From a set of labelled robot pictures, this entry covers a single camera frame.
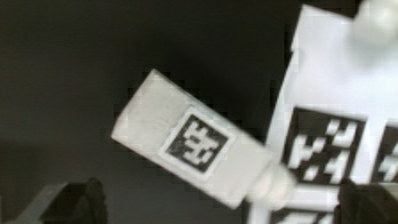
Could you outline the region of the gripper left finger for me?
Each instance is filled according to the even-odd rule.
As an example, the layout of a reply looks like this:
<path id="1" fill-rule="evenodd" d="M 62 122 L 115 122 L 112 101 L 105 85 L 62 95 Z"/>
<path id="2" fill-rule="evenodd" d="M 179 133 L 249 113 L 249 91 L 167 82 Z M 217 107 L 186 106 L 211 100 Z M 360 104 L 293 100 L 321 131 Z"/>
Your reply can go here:
<path id="1" fill-rule="evenodd" d="M 46 185 L 10 224 L 106 224 L 105 199 L 96 178 Z"/>

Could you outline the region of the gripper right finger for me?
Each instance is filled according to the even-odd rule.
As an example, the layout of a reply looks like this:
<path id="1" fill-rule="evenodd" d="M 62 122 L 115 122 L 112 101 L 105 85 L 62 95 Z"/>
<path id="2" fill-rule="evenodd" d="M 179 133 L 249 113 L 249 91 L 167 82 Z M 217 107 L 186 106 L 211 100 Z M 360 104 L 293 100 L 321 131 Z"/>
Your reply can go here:
<path id="1" fill-rule="evenodd" d="M 332 224 L 398 224 L 398 183 L 343 180 Z"/>

